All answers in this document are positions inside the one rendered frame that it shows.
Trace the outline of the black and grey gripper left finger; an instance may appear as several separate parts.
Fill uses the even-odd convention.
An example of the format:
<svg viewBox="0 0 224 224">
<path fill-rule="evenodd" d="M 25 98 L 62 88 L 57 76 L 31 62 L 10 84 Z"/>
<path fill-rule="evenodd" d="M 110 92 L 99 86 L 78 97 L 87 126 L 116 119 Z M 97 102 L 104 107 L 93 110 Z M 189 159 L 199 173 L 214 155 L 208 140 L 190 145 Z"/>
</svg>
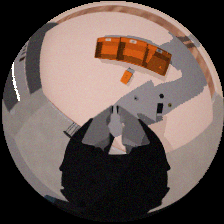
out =
<svg viewBox="0 0 224 224">
<path fill-rule="evenodd" d="M 109 106 L 98 115 L 90 118 L 82 127 L 80 127 L 71 137 L 65 150 L 64 159 L 59 170 L 64 172 L 67 165 L 76 157 L 94 153 L 96 147 L 104 148 L 110 142 L 110 128 L 113 114 L 113 105 Z"/>
</svg>

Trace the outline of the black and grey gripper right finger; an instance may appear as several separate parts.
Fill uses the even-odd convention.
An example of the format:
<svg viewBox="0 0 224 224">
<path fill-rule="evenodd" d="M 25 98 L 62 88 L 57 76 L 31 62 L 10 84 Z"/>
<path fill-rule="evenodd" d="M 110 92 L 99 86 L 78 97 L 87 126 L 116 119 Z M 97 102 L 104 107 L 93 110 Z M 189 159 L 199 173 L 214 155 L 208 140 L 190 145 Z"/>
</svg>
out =
<svg viewBox="0 0 224 224">
<path fill-rule="evenodd" d="M 120 115 L 121 140 L 122 145 L 125 146 L 126 154 L 129 154 L 133 147 L 137 147 L 139 153 L 150 154 L 158 158 L 169 171 L 171 167 L 158 136 L 141 119 L 136 118 L 119 105 L 117 105 L 117 114 Z"/>
</svg>

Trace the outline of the orange rack of bins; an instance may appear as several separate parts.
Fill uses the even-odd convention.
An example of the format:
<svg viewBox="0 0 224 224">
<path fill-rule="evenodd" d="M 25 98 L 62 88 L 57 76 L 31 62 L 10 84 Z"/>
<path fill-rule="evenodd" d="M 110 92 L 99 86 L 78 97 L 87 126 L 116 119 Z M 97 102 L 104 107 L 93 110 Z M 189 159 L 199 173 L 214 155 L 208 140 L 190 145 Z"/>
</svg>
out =
<svg viewBox="0 0 224 224">
<path fill-rule="evenodd" d="M 124 60 L 165 76 L 171 56 L 167 51 L 145 41 L 127 37 L 101 37 L 97 38 L 94 58 Z"/>
</svg>

